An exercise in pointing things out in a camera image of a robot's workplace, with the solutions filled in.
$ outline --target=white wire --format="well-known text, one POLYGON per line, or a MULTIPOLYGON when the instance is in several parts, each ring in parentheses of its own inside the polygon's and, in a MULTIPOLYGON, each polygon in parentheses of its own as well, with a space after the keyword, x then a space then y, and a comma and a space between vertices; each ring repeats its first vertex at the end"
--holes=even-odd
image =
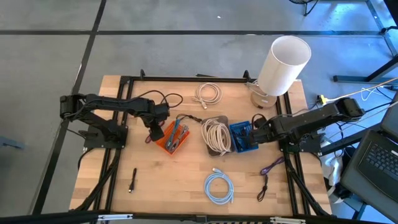
POLYGON ((201 126, 201 136, 209 148, 221 153, 220 156, 231 152, 231 135, 225 124, 216 119, 208 119, 201 126))
POLYGON ((375 85, 375 86, 366 88, 366 89, 364 89, 364 90, 360 90, 360 91, 356 91, 356 92, 353 92, 353 93, 349 93, 349 94, 347 94, 347 95, 339 96, 339 97, 334 98, 334 99, 328 99, 328 98, 325 98, 325 99, 326 99, 326 102, 336 101, 336 100, 339 100, 339 99, 344 98, 344 97, 347 97, 347 96, 351 96, 351 95, 354 95, 354 94, 357 94, 357 93, 361 93, 361 92, 363 92, 363 91, 365 91, 365 90, 371 90, 371 89, 373 89, 373 88, 377 88, 377 87, 383 86, 384 84, 387 84, 387 83, 392 82, 392 81, 394 81, 394 80, 398 80, 398 77, 392 78, 392 79, 390 79, 390 80, 388 80, 388 81, 385 81, 385 82, 380 83, 380 84, 378 84, 378 85, 375 85))
POLYGON ((245 83, 245 85, 249 88, 250 91, 252 91, 253 93, 255 93, 259 96, 263 96, 263 97, 268 96, 267 94, 263 94, 263 92, 258 92, 255 88, 253 88, 254 86, 259 87, 258 80, 255 80, 252 83, 247 82, 247 83, 245 83))
POLYGON ((391 105, 388 106, 387 108, 384 108, 383 110, 380 110, 379 112, 377 112, 377 113, 375 113, 375 114, 372 114, 371 116, 368 116, 368 117, 366 117, 366 118, 364 118, 364 119, 361 119, 361 120, 359 120, 359 121, 357 121, 357 122, 355 122, 355 123, 351 123, 351 124, 348 125, 347 127, 343 128, 341 131, 338 131, 336 134, 334 134, 334 135, 332 135, 332 136, 330 136, 330 137, 328 137, 328 138, 331 139, 331 138, 335 137, 337 134, 342 133, 342 132, 343 132, 344 130, 346 130, 347 128, 352 127, 352 126, 354 126, 355 124, 358 124, 358 123, 360 123, 360 122, 362 122, 362 121, 364 121, 364 120, 366 120, 366 119, 369 119, 369 118, 371 118, 371 117, 373 117, 373 116, 375 116, 375 115, 377 115, 377 114, 379 114, 379 113, 381 113, 381 112, 387 110, 388 108, 395 106, 397 103, 398 103, 398 101, 396 101, 395 103, 391 104, 391 105))
POLYGON ((372 93, 377 94, 377 95, 381 95, 380 93, 375 92, 377 89, 373 89, 372 91, 370 91, 370 90, 365 89, 365 88, 362 87, 361 90, 362 90, 362 92, 361 92, 361 98, 362 98, 363 101, 368 100, 368 98, 371 96, 372 93), (369 92, 370 92, 370 93, 366 96, 366 98, 363 98, 363 91, 369 91, 369 92))
POLYGON ((195 102, 200 102, 202 107, 204 109, 207 109, 207 105, 215 105, 216 103, 218 103, 223 97, 223 92, 221 91, 221 88, 215 84, 215 83, 202 83, 200 85, 198 85, 198 88, 195 90, 195 97, 192 98, 193 101, 195 102), (203 88, 212 88, 215 91, 215 95, 210 98, 210 99, 204 99, 201 96, 201 91, 203 88))

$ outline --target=coiled cable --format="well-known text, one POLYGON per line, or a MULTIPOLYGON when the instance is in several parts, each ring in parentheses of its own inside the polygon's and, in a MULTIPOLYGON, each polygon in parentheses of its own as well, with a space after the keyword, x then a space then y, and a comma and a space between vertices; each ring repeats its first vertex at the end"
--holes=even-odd
POLYGON ((195 90, 195 97, 192 98, 193 101, 195 102, 200 102, 201 106, 203 109, 207 109, 207 105, 215 105, 218 103, 223 97, 223 92, 221 91, 221 88, 215 84, 215 83, 202 83, 198 86, 198 88, 195 90), (209 99, 204 99, 201 95, 201 91, 203 88, 212 88, 215 91, 215 95, 212 98, 209 99))
POLYGON ((234 185, 232 184, 232 181, 229 179, 227 175, 225 175, 221 170, 213 168, 214 174, 211 174, 207 177, 205 181, 205 193, 207 197, 215 204, 217 205, 224 205, 228 202, 233 202, 234 200, 234 185), (216 178, 221 178, 224 179, 229 187, 228 193, 225 195, 223 198, 218 198, 214 197, 210 194, 210 185, 213 180, 216 178))
POLYGON ((221 153, 220 156, 231 152, 231 136, 225 124, 216 119, 208 119, 201 126, 201 136, 209 148, 221 153))

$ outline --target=wooden tabletop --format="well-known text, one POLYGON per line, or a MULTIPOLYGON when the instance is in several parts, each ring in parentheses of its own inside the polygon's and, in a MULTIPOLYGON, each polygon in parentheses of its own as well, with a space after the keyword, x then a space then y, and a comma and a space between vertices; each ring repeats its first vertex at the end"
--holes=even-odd
MULTIPOLYGON (((120 76, 104 76, 99 95, 116 97, 120 76)), ((250 101, 250 91, 243 83, 218 83, 223 91, 222 100, 216 105, 208 105, 207 110, 201 104, 192 101, 196 82, 142 82, 135 81, 133 96, 149 90, 159 90, 164 94, 178 93, 184 98, 183 103, 170 110, 170 117, 165 122, 167 127, 179 113, 191 114, 198 118, 225 115, 229 124, 250 121, 256 113, 266 118, 275 116, 275 107, 260 110, 250 101)), ((211 90, 204 91, 211 95, 211 90)), ((303 86, 294 82, 289 90, 292 111, 306 108, 303 86)), ((145 96, 159 103, 162 97, 156 93, 145 96)), ((179 101, 178 97, 167 99, 170 105, 179 101)), ((111 119, 111 111, 96 111, 105 119, 111 119)), ((262 202, 256 199, 264 185, 264 178, 259 171, 282 156, 277 142, 261 144, 258 150, 245 153, 232 153, 223 157, 212 158, 208 155, 206 144, 200 134, 200 124, 191 119, 184 119, 190 129, 190 135, 173 155, 168 155, 155 143, 146 144, 148 129, 140 118, 128 116, 129 132, 126 147, 122 150, 121 160, 114 189, 111 210, 114 212, 140 213, 176 213, 208 215, 291 215, 289 189, 285 165, 275 166, 269 173, 268 190, 262 202), (128 188, 132 171, 137 168, 136 185, 132 194, 128 188), (225 205, 213 204, 204 193, 205 179, 212 174, 212 168, 218 168, 229 176, 234 184, 234 201, 225 205)), ((70 208, 79 206, 93 190, 100 176, 104 149, 95 149, 81 162, 70 208)), ((311 154, 301 153, 305 183, 318 203, 327 212, 331 212, 322 170, 319 160, 311 154)), ((214 196, 224 196, 228 190, 226 183, 217 179, 211 186, 214 196)), ((108 187, 104 188, 101 208, 108 187)), ((302 203, 296 186, 299 210, 302 203)))

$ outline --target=coiled light blue cable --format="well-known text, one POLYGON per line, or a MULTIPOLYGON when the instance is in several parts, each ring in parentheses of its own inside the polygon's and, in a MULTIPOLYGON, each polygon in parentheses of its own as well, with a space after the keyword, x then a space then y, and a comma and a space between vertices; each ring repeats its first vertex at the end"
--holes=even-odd
POLYGON ((206 193, 207 197, 209 197, 209 199, 217 205, 224 205, 225 203, 228 203, 229 201, 231 201, 231 203, 232 203, 234 200, 234 185, 232 184, 232 181, 221 170, 213 168, 213 171, 214 171, 214 174, 211 174, 210 176, 208 176, 205 181, 205 193, 206 193), (228 183, 229 190, 228 190, 228 193, 226 194, 226 196, 223 198, 214 197, 210 194, 211 182, 216 178, 222 178, 228 183))

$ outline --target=small black object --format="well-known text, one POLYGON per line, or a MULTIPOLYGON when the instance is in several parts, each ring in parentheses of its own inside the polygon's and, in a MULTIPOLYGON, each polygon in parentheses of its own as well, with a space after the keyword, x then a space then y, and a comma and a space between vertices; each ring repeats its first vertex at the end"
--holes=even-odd
POLYGON ((260 193, 257 195, 257 200, 258 200, 259 202, 261 202, 262 199, 264 199, 264 196, 265 196, 266 191, 267 191, 267 189, 268 189, 268 186, 267 186, 267 185, 268 185, 268 175, 265 175, 264 177, 265 177, 266 183, 265 183, 264 186, 262 187, 262 190, 260 191, 260 193))
POLYGON ((129 187, 129 193, 131 193, 134 190, 134 181, 136 179, 136 174, 137 174, 137 168, 134 168, 134 170, 132 172, 132 180, 131 180, 131 184, 129 187))

